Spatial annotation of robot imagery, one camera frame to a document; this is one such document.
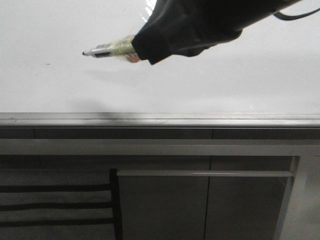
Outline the black fabric covered robot arm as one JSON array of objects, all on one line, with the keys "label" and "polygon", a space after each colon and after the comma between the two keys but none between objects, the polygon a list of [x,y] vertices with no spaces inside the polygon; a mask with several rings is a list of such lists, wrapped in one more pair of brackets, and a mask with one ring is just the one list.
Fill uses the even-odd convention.
[{"label": "black fabric covered robot arm", "polygon": [[152,65],[171,55],[194,57],[293,4],[295,0],[158,0],[132,46]]}]

